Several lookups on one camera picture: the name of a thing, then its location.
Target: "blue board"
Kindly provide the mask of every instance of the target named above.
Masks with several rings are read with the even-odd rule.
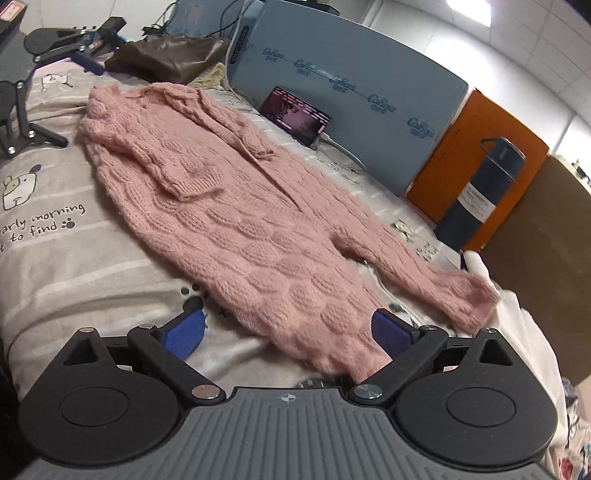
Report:
[[[344,18],[267,0],[231,78],[259,105],[281,86],[332,117],[327,133],[396,194],[421,170],[467,93],[421,53]]]

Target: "thermos bottle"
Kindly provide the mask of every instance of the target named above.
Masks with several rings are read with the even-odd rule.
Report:
[[[495,142],[490,152],[486,142]],[[458,252],[495,211],[525,164],[525,155],[506,138],[484,138],[480,146],[484,162],[435,228],[435,236]]]

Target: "smartphone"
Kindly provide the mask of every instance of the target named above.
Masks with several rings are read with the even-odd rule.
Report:
[[[259,112],[306,147],[330,122],[328,115],[280,87],[273,88]]]

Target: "brown leather bag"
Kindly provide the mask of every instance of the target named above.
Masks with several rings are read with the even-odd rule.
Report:
[[[222,61],[229,41],[183,34],[148,35],[127,42],[105,62],[109,72],[127,73],[148,82],[188,84]]]

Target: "pink knit sweater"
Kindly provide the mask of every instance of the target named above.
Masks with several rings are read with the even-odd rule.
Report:
[[[199,90],[95,88],[81,129],[134,233],[244,326],[321,371],[360,381],[389,361],[370,328],[382,301],[345,257],[468,331],[498,301],[481,277],[420,261],[330,179]]]

